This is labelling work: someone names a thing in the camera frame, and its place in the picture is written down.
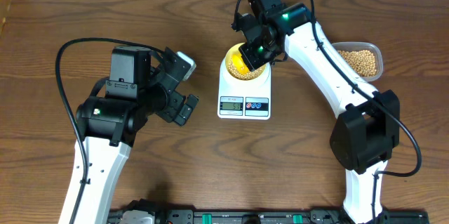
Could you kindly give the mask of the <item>yellow measuring scoop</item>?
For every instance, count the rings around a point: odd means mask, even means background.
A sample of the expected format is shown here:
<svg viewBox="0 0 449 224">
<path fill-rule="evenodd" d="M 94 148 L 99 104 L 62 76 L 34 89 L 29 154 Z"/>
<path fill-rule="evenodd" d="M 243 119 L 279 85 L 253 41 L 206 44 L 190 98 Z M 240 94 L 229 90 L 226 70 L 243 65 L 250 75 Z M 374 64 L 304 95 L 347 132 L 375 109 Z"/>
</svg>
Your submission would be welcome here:
<svg viewBox="0 0 449 224">
<path fill-rule="evenodd" d="M 234 71 L 239 74 L 245 75 L 249 73 L 249 69 L 243 61 L 240 53 L 233 53 L 231 55 L 231 63 L 234 67 Z"/>
</svg>

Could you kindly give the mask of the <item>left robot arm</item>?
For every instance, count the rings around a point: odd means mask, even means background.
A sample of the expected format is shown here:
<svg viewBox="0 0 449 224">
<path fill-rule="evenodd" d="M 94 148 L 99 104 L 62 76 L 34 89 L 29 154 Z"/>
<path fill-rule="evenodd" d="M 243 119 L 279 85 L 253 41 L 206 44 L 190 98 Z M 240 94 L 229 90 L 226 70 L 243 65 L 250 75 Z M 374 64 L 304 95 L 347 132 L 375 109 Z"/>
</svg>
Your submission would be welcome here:
<svg viewBox="0 0 449 224">
<path fill-rule="evenodd" d="M 137 132 L 155 114 L 183 126 L 199 99 L 176 91 L 196 63 L 181 51 L 117 46 L 110 74 L 77 108 L 79 139 L 60 223 L 106 223 Z"/>
</svg>

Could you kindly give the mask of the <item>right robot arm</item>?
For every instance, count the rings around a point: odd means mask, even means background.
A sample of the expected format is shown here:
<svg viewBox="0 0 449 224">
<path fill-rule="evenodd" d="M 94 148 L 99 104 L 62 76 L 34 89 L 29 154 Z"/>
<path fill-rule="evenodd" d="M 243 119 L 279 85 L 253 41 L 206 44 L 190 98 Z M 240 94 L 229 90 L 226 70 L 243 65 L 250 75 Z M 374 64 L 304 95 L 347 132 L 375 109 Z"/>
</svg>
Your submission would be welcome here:
<svg viewBox="0 0 449 224">
<path fill-rule="evenodd" d="M 374 223 L 382 212 L 381 182 L 374 176 L 386 169 L 399 142 L 398 97 L 357 75 L 304 4 L 248 3 L 253 12 L 237 13 L 232 25 L 247 40 L 239 47 L 243 62 L 253 72 L 283 53 L 311 77 L 337 119 L 330 147 L 346 173 L 344 211 L 353 223 Z"/>
</svg>

